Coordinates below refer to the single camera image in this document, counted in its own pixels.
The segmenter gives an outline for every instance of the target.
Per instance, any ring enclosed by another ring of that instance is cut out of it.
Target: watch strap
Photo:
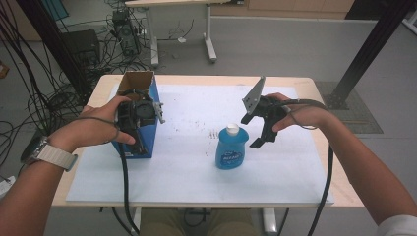
[[[54,165],[58,165],[64,168],[66,171],[70,171],[77,160],[76,155],[72,155],[66,152],[65,150],[53,147],[51,145],[46,145],[45,147],[43,147],[42,151],[40,152],[37,158],[39,160],[44,160],[46,162],[52,163]]]

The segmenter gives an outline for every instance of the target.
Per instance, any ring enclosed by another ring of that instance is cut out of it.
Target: forearm
[[[0,202],[2,235],[43,235],[62,173],[63,168],[44,161],[23,171]]]
[[[328,115],[320,129],[377,224],[394,215],[417,216],[417,206],[405,187],[336,117]]]

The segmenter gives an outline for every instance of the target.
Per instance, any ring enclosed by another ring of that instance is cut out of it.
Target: blue bottle
[[[236,124],[228,124],[218,135],[215,165],[219,169],[233,169],[242,164],[248,133]]]

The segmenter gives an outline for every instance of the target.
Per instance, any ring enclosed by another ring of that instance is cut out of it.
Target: bottle cap
[[[230,123],[227,125],[226,131],[229,136],[236,136],[239,133],[239,126],[235,123]]]

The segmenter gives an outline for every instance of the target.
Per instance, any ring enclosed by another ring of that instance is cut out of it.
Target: floor
[[[186,43],[159,43],[160,65],[155,72],[309,77],[315,81],[337,82],[375,25],[372,21],[227,17],[213,17],[211,23],[212,41],[218,58],[215,63],[208,60],[199,32],[204,24],[195,22]],[[45,59],[40,43],[30,45]],[[3,62],[11,67],[8,77],[0,80],[0,120],[18,125],[28,116],[29,96],[3,45],[0,45],[0,52]],[[392,169],[417,200],[416,65],[417,35],[401,25],[355,89],[384,131],[382,134],[361,134],[359,138]],[[33,63],[33,69],[39,72],[37,79],[41,89],[48,91],[50,88],[41,75],[40,66]],[[2,133],[7,129],[3,127],[0,126]],[[17,176],[21,167],[19,157],[34,131],[35,126],[31,124],[20,130],[8,158],[0,166],[1,176]],[[278,223],[284,212],[284,208],[276,210]],[[263,234],[260,211],[253,209],[252,213],[255,225]],[[314,214],[313,208],[292,208],[281,235],[307,234]],[[197,228],[187,228],[187,231],[190,235],[205,235],[206,227],[204,223]],[[316,235],[372,235],[375,229],[376,225],[362,207],[327,207]],[[80,234],[124,235],[124,231],[109,208],[102,212],[95,207],[52,209],[45,235]]]

